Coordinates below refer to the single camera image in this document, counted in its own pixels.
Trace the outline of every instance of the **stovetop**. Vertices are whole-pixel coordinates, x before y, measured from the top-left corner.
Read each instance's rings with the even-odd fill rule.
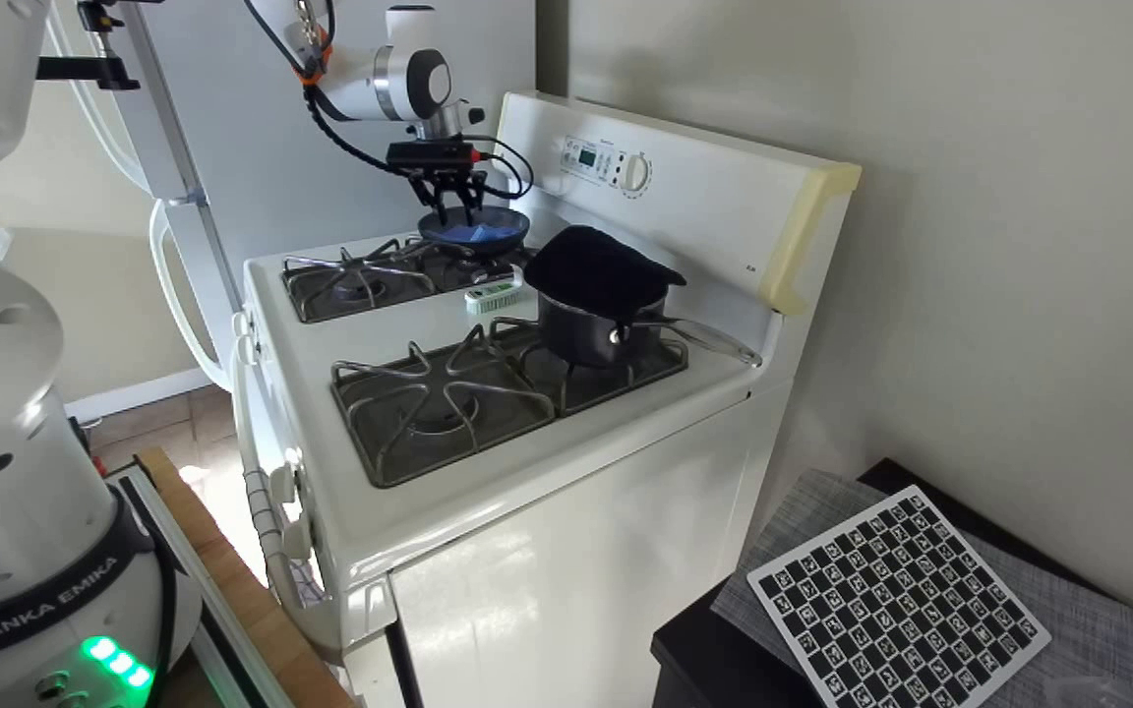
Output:
[[[441,291],[510,280],[527,261],[527,248],[499,256],[460,256],[423,239],[385,239],[364,256],[339,248],[331,265],[284,265],[284,289],[300,324],[326,324]]]
[[[647,339],[624,366],[587,369],[554,360],[535,324],[491,319],[455,346],[409,342],[393,366],[339,363],[331,398],[368,484],[396,487],[683,366],[683,346]]]

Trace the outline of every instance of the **floor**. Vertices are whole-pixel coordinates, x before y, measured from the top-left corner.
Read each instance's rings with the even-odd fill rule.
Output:
[[[162,449],[175,478],[200,496],[225,538],[259,569],[259,544],[243,504],[243,463],[225,390],[192,390],[103,420],[85,420],[103,470],[127,470],[132,451]]]

